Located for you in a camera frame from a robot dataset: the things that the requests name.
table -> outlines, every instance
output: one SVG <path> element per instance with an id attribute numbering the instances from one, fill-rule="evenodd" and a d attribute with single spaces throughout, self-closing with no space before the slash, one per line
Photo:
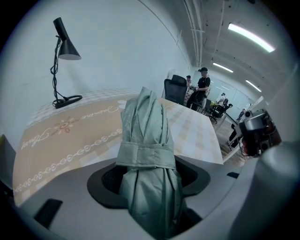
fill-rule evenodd
<path id="1" fill-rule="evenodd" d="M 99 90 L 61 109 L 41 106 L 25 129 L 16 153 L 13 190 L 17 206 L 60 174 L 116 158 L 122 140 L 120 112 L 138 96 L 130 89 Z M 160 98 L 174 154 L 223 164 L 210 119 Z"/>
<path id="2" fill-rule="evenodd" d="M 221 125 L 223 124 L 223 122 L 225 121 L 225 119 L 228 118 L 230 120 L 230 122 L 233 123 L 234 126 L 238 125 L 239 123 L 234 120 L 228 113 L 225 112 L 225 114 L 222 116 L 220 123 L 218 124 L 218 126 L 215 128 L 215 132 L 217 132 L 219 130 L 219 128 L 221 127 Z M 229 142 L 229 146 L 233 143 L 233 141 L 239 137 L 238 135 L 236 135 L 230 142 Z M 242 139 L 240 139 L 239 144 L 231 150 L 230 153 L 228 153 L 224 158 L 223 158 L 223 163 L 226 162 L 228 159 L 230 159 L 234 154 L 236 154 L 239 150 L 240 147 L 242 147 Z"/>

folded umbrella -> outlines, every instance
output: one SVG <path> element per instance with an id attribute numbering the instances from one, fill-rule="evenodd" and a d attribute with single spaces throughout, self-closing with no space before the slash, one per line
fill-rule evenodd
<path id="1" fill-rule="evenodd" d="M 171 238 L 180 216 L 181 178 L 166 112 L 143 88 L 121 113 L 123 138 L 116 165 L 127 166 L 119 194 L 131 216 L 156 239 Z"/>

black panel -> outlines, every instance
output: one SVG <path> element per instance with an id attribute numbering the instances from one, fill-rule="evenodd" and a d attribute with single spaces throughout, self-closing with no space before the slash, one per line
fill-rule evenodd
<path id="1" fill-rule="evenodd" d="M 232 177 L 232 178 L 238 178 L 239 174 L 236 172 L 230 172 L 227 174 L 227 176 Z"/>
<path id="2" fill-rule="evenodd" d="M 127 209 L 127 199 L 118 195 L 126 167 L 115 163 L 94 172 L 87 183 L 90 195 L 102 206 L 113 209 Z"/>
<path id="3" fill-rule="evenodd" d="M 61 205 L 61 200 L 48 199 L 37 212 L 34 219 L 48 229 Z"/>
<path id="4" fill-rule="evenodd" d="M 197 167 L 175 156 L 176 169 L 181 176 L 183 197 L 202 192 L 210 183 L 210 175 L 204 169 Z"/>
<path id="5" fill-rule="evenodd" d="M 199 223 L 201 220 L 202 218 L 192 209 L 188 208 L 183 210 L 176 235 L 183 233 L 184 231 Z"/>

floral pattern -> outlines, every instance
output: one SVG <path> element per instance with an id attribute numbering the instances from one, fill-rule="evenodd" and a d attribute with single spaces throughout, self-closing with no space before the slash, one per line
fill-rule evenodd
<path id="1" fill-rule="evenodd" d="M 51 134 L 54 135 L 58 132 L 58 134 L 61 134 L 62 131 L 65 131 L 66 133 L 70 132 L 70 128 L 73 126 L 72 123 L 74 122 L 78 122 L 79 119 L 74 120 L 74 118 L 70 118 L 68 117 L 66 121 L 61 120 L 60 123 L 55 123 L 54 125 L 56 127 L 54 127 L 55 131 Z"/>

person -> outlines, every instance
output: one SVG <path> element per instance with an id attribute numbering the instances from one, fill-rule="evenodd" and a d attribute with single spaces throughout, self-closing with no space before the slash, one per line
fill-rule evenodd
<path id="1" fill-rule="evenodd" d="M 221 96 L 217 99 L 216 103 L 223 107 L 224 106 L 224 101 L 225 101 L 226 97 L 225 97 L 225 93 L 222 93 Z"/>
<path id="2" fill-rule="evenodd" d="M 192 109 L 195 111 L 197 110 L 197 105 L 193 104 L 192 102 L 197 102 L 197 103 L 202 102 L 203 99 L 205 98 L 205 91 L 207 91 L 210 86 L 210 78 L 207 76 L 207 72 L 208 72 L 207 68 L 203 67 L 199 69 L 198 72 L 201 72 L 201 76 L 202 76 L 198 82 L 199 88 L 192 93 L 192 95 L 187 101 L 187 107 L 190 108 L 192 105 Z"/>
<path id="3" fill-rule="evenodd" d="M 249 110 L 249 108 L 250 108 L 251 106 L 252 106 L 252 104 L 251 104 L 251 103 L 248 103 L 248 104 L 243 108 L 243 110 L 240 112 L 238 118 L 236 119 L 237 122 L 243 122 L 243 121 L 246 119 L 245 113 Z M 231 133 L 231 135 L 230 135 L 230 137 L 229 137 L 228 144 L 229 144 L 229 142 L 231 142 L 231 141 L 233 140 L 233 138 L 236 136 L 236 131 L 234 130 L 234 125 L 233 125 L 233 124 L 231 125 L 231 128 L 233 129 L 233 132 Z M 234 142 L 231 144 L 231 146 L 232 146 L 233 148 L 235 148 L 236 145 L 238 145 L 239 140 L 240 140 L 240 137 L 236 138 L 236 139 L 234 140 Z"/>
<path id="4" fill-rule="evenodd" d="M 189 87 L 192 85 L 191 76 L 187 75 L 187 90 L 189 90 Z"/>

